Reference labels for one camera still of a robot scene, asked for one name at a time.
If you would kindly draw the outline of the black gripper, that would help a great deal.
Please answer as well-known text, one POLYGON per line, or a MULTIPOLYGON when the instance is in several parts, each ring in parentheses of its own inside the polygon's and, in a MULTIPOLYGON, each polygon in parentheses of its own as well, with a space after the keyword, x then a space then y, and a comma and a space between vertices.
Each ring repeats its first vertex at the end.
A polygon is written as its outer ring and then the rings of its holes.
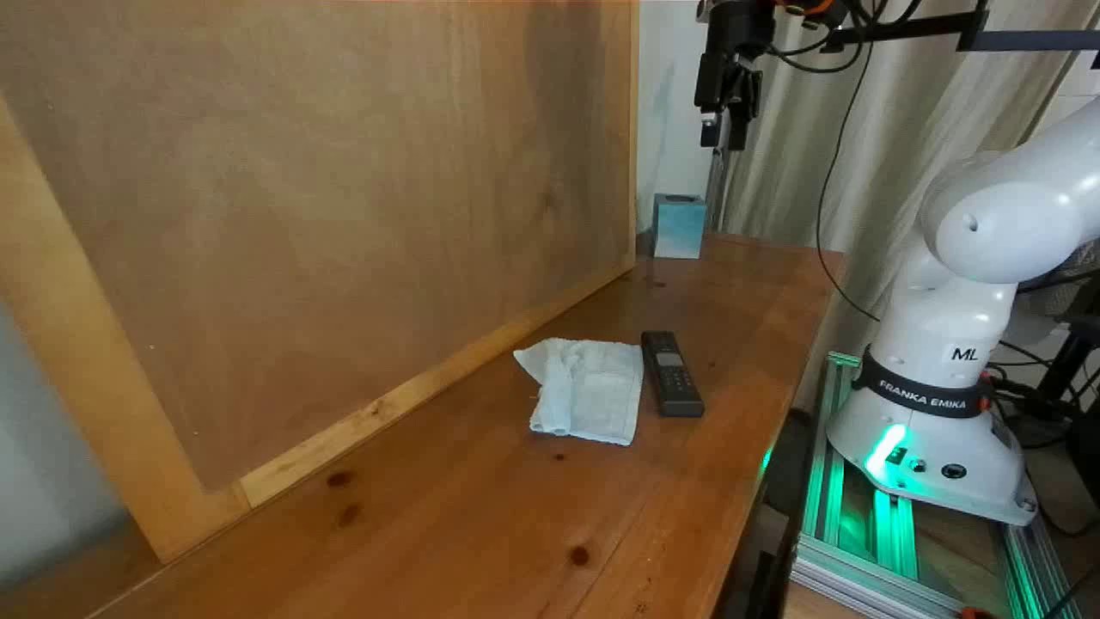
POLYGON ((706 51, 696 64, 693 106, 701 114, 701 150, 718 145, 718 111, 730 111, 730 151, 746 150, 759 74, 753 64, 772 41, 771 0, 696 0, 706 51))

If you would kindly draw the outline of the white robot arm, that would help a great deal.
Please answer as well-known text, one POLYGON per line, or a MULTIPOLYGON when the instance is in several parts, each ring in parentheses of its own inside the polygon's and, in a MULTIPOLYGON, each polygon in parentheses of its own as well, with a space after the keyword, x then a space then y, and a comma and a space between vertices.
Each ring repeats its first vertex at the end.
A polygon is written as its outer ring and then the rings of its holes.
MULTIPOLYGON (((860 0, 696 0, 707 27, 693 106, 712 150, 741 150, 759 106, 755 64, 772 14, 824 27, 821 45, 951 35, 965 51, 1089 51, 1089 30, 992 30, 981 6, 881 20, 860 0)), ((881 328, 849 402, 827 420, 832 451, 881 491, 1023 527, 1039 516, 1023 454, 991 412, 984 367, 1023 283, 1100 239, 1100 105, 1023 145, 942 172, 913 219, 881 328)))

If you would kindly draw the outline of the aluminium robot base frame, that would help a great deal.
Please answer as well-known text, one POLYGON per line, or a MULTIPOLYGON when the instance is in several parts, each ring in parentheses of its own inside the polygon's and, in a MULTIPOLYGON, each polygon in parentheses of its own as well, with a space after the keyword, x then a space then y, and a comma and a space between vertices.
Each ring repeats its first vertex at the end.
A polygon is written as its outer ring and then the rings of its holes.
POLYGON ((1041 519, 1001 527, 875 491, 824 440, 860 360, 827 355, 792 581, 860 619, 1095 619, 1041 519))

